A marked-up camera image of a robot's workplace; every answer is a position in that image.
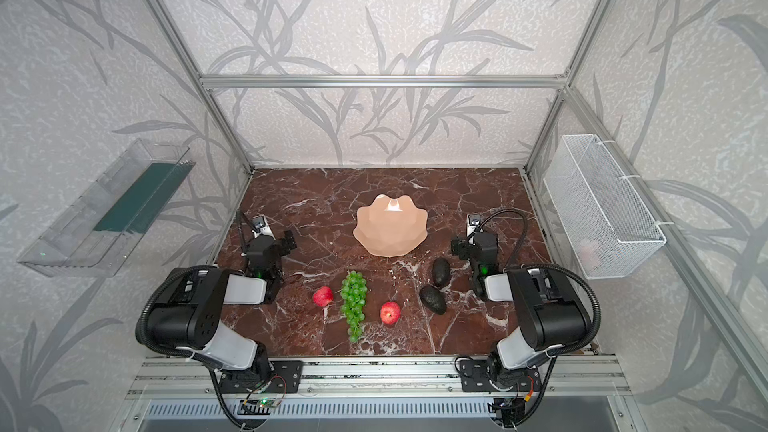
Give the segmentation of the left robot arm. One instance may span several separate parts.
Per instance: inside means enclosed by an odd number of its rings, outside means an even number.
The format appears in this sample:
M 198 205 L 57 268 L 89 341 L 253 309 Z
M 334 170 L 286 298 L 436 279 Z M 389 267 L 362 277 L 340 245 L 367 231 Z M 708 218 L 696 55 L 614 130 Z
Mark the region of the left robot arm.
M 274 375 L 266 347 L 221 320 L 226 305 L 268 305 L 284 283 L 282 258 L 297 248 L 292 231 L 257 232 L 244 244 L 243 271 L 215 265 L 175 268 L 151 294 L 135 336 L 149 350 L 202 363 L 212 372 L 260 386 Z

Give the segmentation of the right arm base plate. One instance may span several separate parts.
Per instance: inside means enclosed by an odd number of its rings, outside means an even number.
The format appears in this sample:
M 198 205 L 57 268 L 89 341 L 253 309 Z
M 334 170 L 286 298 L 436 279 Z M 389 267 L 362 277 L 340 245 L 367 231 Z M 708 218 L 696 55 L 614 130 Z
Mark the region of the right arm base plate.
M 537 369 L 507 369 L 490 358 L 468 356 L 457 357 L 453 365 L 463 392 L 528 394 L 541 389 L 541 374 Z

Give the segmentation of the green grape bunch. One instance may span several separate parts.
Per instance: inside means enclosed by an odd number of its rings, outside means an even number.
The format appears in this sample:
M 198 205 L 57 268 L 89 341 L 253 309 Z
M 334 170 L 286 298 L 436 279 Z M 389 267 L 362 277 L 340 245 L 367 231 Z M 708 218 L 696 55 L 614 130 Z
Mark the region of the green grape bunch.
M 342 281 L 340 295 L 343 299 L 341 313 L 348 325 L 349 341 L 356 343 L 362 336 L 362 322 L 365 319 L 363 308 L 367 299 L 367 281 L 357 271 L 350 271 Z

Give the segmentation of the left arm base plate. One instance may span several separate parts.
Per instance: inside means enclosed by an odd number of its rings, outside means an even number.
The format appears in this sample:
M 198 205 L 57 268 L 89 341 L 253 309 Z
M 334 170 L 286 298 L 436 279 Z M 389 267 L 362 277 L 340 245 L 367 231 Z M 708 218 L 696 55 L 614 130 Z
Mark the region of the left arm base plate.
M 276 360 L 259 371 L 223 371 L 218 386 L 223 394 L 295 394 L 299 389 L 303 365 L 300 360 Z

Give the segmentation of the red apple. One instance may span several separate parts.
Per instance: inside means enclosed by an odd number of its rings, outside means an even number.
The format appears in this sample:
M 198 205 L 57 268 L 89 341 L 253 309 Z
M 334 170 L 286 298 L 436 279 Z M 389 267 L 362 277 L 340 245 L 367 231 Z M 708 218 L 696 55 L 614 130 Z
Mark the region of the red apple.
M 330 287 L 323 286 L 313 293 L 312 300 L 318 307 L 325 308 L 334 301 L 334 293 Z
M 386 302 L 380 307 L 379 317 L 386 326 L 394 326 L 401 318 L 401 308 L 396 302 Z

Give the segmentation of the dark avocado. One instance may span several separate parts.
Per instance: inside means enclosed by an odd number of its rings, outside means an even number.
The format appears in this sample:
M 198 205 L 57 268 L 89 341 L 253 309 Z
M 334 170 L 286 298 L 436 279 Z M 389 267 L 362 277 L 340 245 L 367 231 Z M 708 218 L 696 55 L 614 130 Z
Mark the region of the dark avocado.
M 435 259 L 432 263 L 431 274 L 432 284 L 436 288 L 442 289 L 448 286 L 452 280 L 452 269 L 449 261 L 444 257 Z
M 422 304 L 437 315 L 447 312 L 447 303 L 444 294 L 433 285 L 426 285 L 419 291 Z

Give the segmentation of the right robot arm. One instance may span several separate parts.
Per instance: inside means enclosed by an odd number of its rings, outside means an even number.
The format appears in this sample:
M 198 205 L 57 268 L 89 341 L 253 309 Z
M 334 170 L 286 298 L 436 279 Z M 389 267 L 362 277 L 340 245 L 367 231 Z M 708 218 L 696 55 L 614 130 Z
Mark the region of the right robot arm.
M 479 297 L 514 306 L 517 328 L 489 353 L 485 370 L 475 362 L 465 373 L 470 390 L 507 391 L 527 384 L 536 390 L 538 368 L 589 345 L 602 323 L 596 293 L 578 274 L 556 264 L 523 264 L 522 242 L 504 265 L 493 232 L 472 232 L 451 241 L 451 254 L 469 262 Z

